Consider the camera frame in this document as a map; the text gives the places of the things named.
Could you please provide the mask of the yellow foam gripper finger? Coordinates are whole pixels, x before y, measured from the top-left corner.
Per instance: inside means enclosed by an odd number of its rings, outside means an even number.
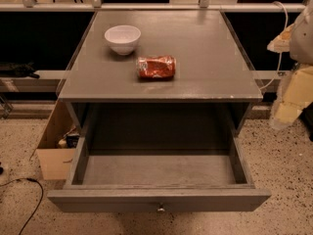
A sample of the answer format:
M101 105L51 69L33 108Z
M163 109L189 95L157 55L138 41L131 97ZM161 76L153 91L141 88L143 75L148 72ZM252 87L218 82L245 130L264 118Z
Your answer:
M300 66L281 80L271 109L270 126L277 130L291 126L312 103L313 67Z

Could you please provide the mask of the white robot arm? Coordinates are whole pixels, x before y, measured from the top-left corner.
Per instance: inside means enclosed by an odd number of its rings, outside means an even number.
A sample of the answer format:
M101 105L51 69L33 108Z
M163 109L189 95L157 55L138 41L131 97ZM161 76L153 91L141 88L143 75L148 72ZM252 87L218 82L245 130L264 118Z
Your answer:
M267 46L276 53L289 52L298 67L284 77L271 110L270 125L280 130L292 125L313 103L313 7L308 5L294 23Z

